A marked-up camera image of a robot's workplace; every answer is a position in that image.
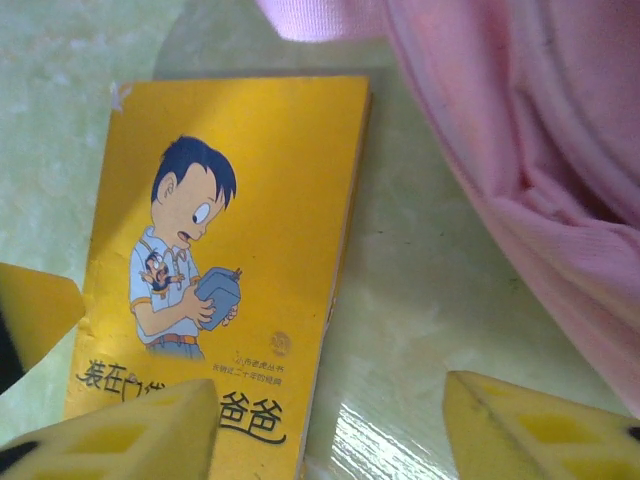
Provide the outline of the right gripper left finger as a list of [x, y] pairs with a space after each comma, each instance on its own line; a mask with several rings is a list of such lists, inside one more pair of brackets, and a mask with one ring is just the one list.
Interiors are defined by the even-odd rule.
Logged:
[[190, 380], [26, 433], [3, 479], [207, 479], [219, 425], [210, 379]]

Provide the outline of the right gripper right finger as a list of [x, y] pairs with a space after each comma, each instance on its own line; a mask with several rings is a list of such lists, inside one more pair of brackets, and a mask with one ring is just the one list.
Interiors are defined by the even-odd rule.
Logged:
[[636, 479], [637, 419], [470, 371], [446, 375], [443, 416], [462, 479]]

